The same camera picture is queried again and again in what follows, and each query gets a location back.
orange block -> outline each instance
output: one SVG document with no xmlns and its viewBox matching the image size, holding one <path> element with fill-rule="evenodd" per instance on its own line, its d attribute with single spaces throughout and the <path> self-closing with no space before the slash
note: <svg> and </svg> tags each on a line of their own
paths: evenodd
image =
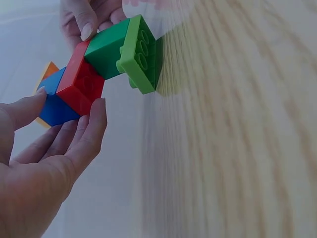
<svg viewBox="0 0 317 238">
<path fill-rule="evenodd" d="M 53 63 L 53 62 L 49 62 L 42 73 L 41 78 L 39 79 L 39 81 L 37 82 L 37 84 L 35 85 L 35 88 L 33 90 L 33 95 L 36 93 L 36 90 L 38 89 L 40 83 L 46 79 L 47 77 L 50 77 L 53 73 L 56 73 L 59 71 L 59 68 Z M 45 121 L 43 121 L 41 118 L 36 118 L 35 121 L 39 124 L 41 124 L 43 127 L 45 128 L 50 128 L 51 126 L 48 125 Z"/>
</svg>

wood grain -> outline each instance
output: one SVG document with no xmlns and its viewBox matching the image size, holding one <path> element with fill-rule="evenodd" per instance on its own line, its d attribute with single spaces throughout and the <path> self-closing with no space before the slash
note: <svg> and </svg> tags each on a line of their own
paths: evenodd
<svg viewBox="0 0 317 238">
<path fill-rule="evenodd" d="M 170 1 L 136 236 L 317 237 L 317 2 Z"/>
</svg>

green block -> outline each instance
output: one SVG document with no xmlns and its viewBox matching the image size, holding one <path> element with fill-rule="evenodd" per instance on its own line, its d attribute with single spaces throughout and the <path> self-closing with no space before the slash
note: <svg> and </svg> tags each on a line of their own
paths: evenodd
<svg viewBox="0 0 317 238">
<path fill-rule="evenodd" d="M 127 73 L 130 86 L 137 87 L 142 94 L 151 93 L 157 87 L 156 51 L 157 42 L 144 18 L 141 15 L 131 18 L 117 68 Z"/>
<path fill-rule="evenodd" d="M 119 75 L 116 67 L 120 59 L 120 47 L 128 30 L 130 19 L 125 19 L 110 28 L 99 32 L 89 43 L 85 59 L 105 80 Z"/>
</svg>

dark green block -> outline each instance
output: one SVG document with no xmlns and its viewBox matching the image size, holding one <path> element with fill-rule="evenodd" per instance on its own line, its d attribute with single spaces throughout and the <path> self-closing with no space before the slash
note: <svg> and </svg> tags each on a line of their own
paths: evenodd
<svg viewBox="0 0 317 238">
<path fill-rule="evenodd" d="M 120 47 L 123 46 L 130 19 L 125 19 L 110 28 L 99 32 L 89 43 L 85 59 L 105 79 L 119 75 L 116 67 L 120 59 Z"/>
</svg>

left hand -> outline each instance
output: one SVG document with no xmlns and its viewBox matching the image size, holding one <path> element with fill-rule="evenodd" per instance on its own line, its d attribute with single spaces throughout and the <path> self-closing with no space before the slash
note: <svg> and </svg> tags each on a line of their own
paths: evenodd
<svg viewBox="0 0 317 238">
<path fill-rule="evenodd" d="M 60 26 L 66 41 L 75 49 L 97 30 L 103 31 L 126 18 L 122 0 L 61 0 Z"/>
<path fill-rule="evenodd" d="M 0 237 L 40 238 L 101 149 L 107 120 L 99 98 L 89 116 L 50 128 L 10 160 L 14 132 L 39 115 L 45 99 L 39 90 L 0 104 Z"/>
</svg>

